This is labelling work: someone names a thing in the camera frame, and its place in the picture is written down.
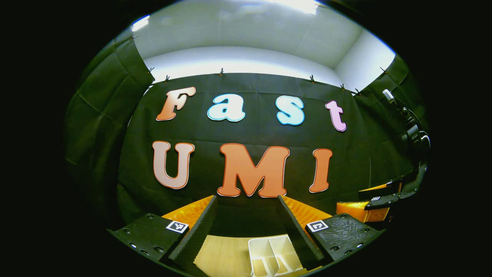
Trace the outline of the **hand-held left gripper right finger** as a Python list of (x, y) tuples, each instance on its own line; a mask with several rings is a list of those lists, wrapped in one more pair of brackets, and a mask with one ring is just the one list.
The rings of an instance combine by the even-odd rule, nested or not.
[(385, 232), (346, 213), (329, 216), (286, 196), (278, 196), (278, 201), (278, 216), (308, 270), (355, 254)]

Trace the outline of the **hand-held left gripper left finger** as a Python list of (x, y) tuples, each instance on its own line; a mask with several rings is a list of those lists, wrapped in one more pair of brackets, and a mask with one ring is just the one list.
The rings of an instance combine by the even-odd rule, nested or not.
[(195, 258), (216, 217), (216, 196), (200, 199), (177, 195), (121, 197), (123, 221), (109, 233), (158, 265), (178, 272), (198, 272)]

